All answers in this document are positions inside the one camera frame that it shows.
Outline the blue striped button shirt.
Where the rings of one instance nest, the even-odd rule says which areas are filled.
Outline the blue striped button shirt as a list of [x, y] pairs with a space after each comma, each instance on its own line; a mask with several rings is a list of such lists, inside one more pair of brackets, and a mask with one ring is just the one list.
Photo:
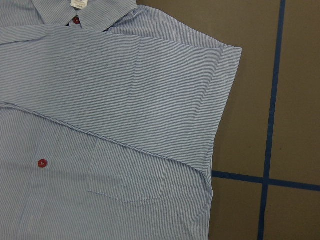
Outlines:
[[1, 1], [1, 239], [206, 240], [241, 56], [134, 0]]

